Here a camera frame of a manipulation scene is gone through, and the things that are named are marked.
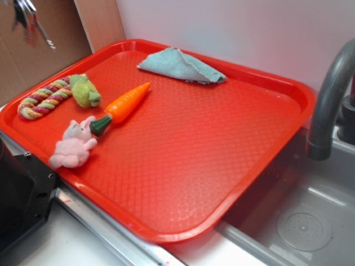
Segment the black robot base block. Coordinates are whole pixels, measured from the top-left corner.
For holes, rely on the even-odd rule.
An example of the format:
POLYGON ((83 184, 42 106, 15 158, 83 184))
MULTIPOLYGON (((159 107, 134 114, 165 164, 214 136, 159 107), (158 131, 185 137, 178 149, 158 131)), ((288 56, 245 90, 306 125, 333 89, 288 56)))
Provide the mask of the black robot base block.
POLYGON ((34 155, 13 155, 1 141, 1 254, 49 217, 58 175, 34 155))

